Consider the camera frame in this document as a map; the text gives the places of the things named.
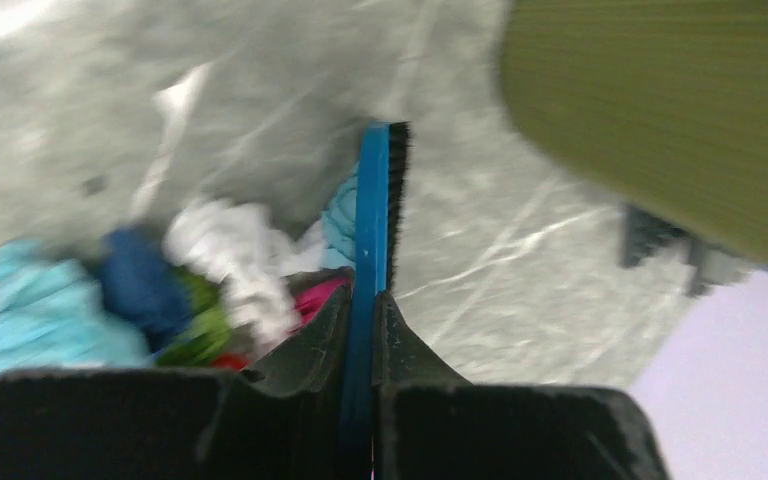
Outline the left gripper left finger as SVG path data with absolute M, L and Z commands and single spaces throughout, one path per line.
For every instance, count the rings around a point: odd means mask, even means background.
M 332 479 L 351 290 L 244 371 L 243 479 Z

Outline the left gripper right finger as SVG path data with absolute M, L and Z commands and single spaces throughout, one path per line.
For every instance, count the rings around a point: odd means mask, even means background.
M 374 306 L 372 355 L 373 468 L 370 477 L 384 477 L 381 392 L 386 385 L 401 383 L 454 383 L 469 381 L 447 364 L 407 324 L 393 294 L 377 294 Z

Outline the blue hand brush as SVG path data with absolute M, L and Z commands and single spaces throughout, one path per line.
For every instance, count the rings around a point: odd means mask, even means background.
M 409 161 L 410 124 L 374 122 L 358 162 L 356 269 L 348 317 L 335 477 L 369 479 L 373 462 L 375 302 L 390 288 Z

